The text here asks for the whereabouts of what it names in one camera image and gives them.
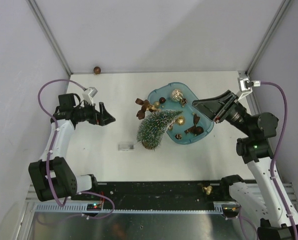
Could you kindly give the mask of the teal plastic tray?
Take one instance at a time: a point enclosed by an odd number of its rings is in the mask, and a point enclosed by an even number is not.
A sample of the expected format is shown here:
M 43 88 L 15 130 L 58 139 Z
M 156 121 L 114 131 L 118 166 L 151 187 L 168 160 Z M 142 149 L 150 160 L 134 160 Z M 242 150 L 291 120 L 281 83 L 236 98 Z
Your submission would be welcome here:
M 172 101 L 170 99 L 171 93 L 174 89 L 180 89 L 183 93 L 183 97 L 187 99 L 188 103 L 186 105 L 181 105 L 178 102 Z M 147 99 L 149 102 L 154 103 L 155 101 L 159 101 L 159 98 L 164 97 L 166 102 L 162 104 L 162 110 L 181 110 L 183 111 L 180 116 L 185 118 L 184 125 L 173 124 L 173 127 L 167 131 L 168 136 L 175 143 L 180 145 L 189 145 L 195 143 L 202 138 L 206 137 L 214 127 L 214 122 L 209 120 L 204 114 L 197 111 L 194 107 L 192 107 L 192 102 L 197 100 L 196 95 L 190 90 L 190 88 L 181 83 L 181 82 L 172 82 L 161 88 L 155 89 L 149 93 Z M 204 129 L 204 132 L 200 135 L 196 135 L 194 133 L 188 132 L 185 130 L 189 129 L 193 126 L 200 126 Z M 176 139 L 175 135 L 181 134 L 182 139 Z

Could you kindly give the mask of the clear battery box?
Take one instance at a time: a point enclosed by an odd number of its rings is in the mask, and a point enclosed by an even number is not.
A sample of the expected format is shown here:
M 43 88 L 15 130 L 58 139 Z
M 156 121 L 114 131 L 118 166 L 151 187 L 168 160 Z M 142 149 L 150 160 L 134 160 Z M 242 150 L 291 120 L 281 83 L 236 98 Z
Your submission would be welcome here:
M 118 150 L 121 151 L 121 152 L 124 152 L 124 151 L 133 151 L 134 150 L 134 143 L 131 143 L 131 142 L 123 142 L 123 143 L 119 143 L 118 144 Z

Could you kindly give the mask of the brown ribbon bow garland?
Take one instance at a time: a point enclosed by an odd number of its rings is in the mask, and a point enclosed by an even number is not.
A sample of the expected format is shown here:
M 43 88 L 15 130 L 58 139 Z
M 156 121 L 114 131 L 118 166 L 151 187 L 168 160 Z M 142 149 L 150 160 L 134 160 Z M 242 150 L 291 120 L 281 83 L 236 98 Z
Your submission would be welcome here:
M 136 115 L 136 117 L 139 120 L 142 120 L 145 118 L 147 111 L 149 111 L 151 113 L 161 111 L 160 109 L 155 107 L 153 104 L 150 104 L 150 102 L 148 100 L 142 100 L 140 98 L 137 98 L 135 103 L 141 106 L 141 109 L 137 112 L 137 115 Z

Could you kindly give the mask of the brown matte bauble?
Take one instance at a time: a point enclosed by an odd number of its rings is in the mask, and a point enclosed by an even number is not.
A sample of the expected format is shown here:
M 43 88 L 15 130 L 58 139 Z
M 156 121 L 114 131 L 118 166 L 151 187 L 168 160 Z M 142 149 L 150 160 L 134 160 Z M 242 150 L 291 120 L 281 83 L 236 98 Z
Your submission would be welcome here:
M 98 66 L 96 66 L 96 67 L 93 69 L 93 72 L 94 72 L 95 75 L 99 75 L 99 74 L 101 74 L 101 68 L 98 67 Z

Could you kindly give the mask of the small green christmas tree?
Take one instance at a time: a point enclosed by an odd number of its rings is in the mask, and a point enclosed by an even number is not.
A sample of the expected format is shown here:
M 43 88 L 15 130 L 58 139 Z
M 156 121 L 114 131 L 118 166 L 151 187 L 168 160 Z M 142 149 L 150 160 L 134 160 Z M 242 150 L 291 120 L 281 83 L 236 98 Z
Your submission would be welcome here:
M 136 140 L 147 150 L 155 150 L 169 126 L 182 114 L 182 110 L 155 111 L 139 125 Z

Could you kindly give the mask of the small gold ornament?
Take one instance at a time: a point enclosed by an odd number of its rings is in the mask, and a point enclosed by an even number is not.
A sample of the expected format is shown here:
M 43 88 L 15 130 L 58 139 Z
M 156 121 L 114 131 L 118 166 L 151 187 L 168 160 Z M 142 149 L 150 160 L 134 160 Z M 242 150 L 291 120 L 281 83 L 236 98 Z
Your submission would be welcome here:
M 211 185 L 208 185 L 208 186 L 202 185 L 201 188 L 202 188 L 203 193 L 207 196 L 209 196 L 213 190 L 213 187 Z

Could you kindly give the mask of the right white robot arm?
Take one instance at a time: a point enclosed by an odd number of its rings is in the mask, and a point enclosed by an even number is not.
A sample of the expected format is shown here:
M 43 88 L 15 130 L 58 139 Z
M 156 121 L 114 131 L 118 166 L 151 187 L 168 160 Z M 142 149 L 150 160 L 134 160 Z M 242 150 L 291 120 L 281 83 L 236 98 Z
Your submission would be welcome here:
M 278 118 L 269 112 L 248 114 L 229 90 L 218 97 L 195 100 L 192 106 L 215 123 L 227 121 L 246 134 L 237 139 L 236 152 L 253 174 L 262 198 L 239 175 L 221 179 L 220 197 L 241 205 L 256 225 L 259 239 L 298 240 L 298 212 L 280 179 L 269 144 L 269 138 L 277 134 Z

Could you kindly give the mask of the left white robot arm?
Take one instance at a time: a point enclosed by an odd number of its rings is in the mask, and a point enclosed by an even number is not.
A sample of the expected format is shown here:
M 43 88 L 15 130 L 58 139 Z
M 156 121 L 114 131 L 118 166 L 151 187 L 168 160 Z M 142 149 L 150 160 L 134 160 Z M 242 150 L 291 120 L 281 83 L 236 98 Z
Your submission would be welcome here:
M 51 133 L 47 146 L 40 159 L 29 164 L 28 172 L 41 202 L 72 197 L 79 192 L 89 200 L 99 195 L 96 177 L 93 174 L 75 175 L 65 158 L 78 123 L 105 126 L 116 119 L 106 110 L 103 102 L 96 109 L 85 100 L 76 103 L 77 97 L 75 93 L 59 95 L 59 105 L 50 119 Z

